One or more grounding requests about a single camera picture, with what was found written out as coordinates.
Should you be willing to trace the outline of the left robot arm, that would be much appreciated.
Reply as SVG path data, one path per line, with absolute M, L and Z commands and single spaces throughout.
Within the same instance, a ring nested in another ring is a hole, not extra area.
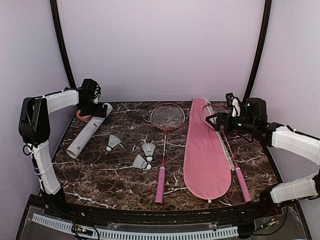
M 27 97 L 23 100 L 18 131 L 25 145 L 25 155 L 31 156 L 34 172 L 40 188 L 49 196 L 63 194 L 50 156 L 49 138 L 51 134 L 49 116 L 62 109 L 76 106 L 82 114 L 102 120 L 111 112 L 108 103 L 98 102 L 85 89 L 65 89 L 58 92 Z

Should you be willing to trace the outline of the white shuttlecock tube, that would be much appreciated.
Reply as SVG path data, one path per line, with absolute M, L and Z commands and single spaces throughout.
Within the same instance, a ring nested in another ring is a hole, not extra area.
M 106 107 L 106 117 L 107 117 L 113 110 L 113 107 L 109 103 L 104 103 L 103 106 Z M 67 154 L 73 159 L 76 159 L 79 156 L 79 154 L 85 148 L 89 140 L 92 138 L 92 136 L 96 133 L 98 128 L 102 125 L 102 123 L 106 119 L 106 117 L 95 117 L 95 116 L 89 119 L 90 117 L 89 115 L 80 116 L 80 113 L 81 111 L 78 110 L 76 112 L 76 117 L 81 121 L 88 120 L 88 122 L 66 150 Z

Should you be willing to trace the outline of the white shuttlecock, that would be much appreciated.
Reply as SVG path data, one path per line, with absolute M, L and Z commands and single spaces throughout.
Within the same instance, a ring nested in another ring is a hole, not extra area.
M 156 145 L 152 142 L 145 142 L 142 145 L 142 150 L 148 162 L 151 162 L 153 160 L 153 154 L 154 154 L 155 148 L 156 148 Z
M 148 163 L 140 154 L 138 154 L 133 161 L 132 167 L 148 171 L 152 168 L 152 165 Z
M 121 139 L 114 134 L 109 135 L 108 144 L 106 150 L 108 152 L 112 151 L 114 147 L 118 146 L 121 143 Z

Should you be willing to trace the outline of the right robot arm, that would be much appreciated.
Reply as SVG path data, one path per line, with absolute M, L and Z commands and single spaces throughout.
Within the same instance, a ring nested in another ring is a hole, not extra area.
M 226 94 L 228 112 L 216 104 L 205 105 L 200 113 L 201 120 L 209 128 L 220 132 L 238 132 L 251 135 L 250 142 L 258 140 L 268 147 L 291 152 L 317 166 L 320 164 L 320 140 L 317 137 L 299 132 L 289 125 L 268 122 L 267 104 L 261 98 L 250 97 L 243 103 Z M 300 199 L 316 199 L 320 196 L 320 174 L 293 181 L 275 184 L 260 193 L 255 213 L 266 217 L 276 204 Z

